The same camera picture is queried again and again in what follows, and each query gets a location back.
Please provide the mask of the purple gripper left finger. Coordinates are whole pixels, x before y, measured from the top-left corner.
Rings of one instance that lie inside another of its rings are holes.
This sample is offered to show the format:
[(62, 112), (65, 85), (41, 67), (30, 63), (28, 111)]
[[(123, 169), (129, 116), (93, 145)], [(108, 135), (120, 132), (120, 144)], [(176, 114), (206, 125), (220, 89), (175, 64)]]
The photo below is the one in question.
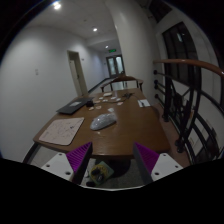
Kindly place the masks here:
[(46, 162), (42, 169), (65, 180), (80, 185), (93, 151), (92, 143), (86, 143), (67, 154), (59, 152)]

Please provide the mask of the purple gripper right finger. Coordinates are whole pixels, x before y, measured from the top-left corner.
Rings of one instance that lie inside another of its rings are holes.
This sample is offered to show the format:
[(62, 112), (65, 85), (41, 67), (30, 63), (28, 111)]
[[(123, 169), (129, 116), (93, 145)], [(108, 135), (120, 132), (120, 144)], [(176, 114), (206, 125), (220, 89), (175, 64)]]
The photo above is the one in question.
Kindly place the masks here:
[(133, 145), (133, 154), (145, 185), (182, 169), (167, 153), (158, 154), (139, 143)]

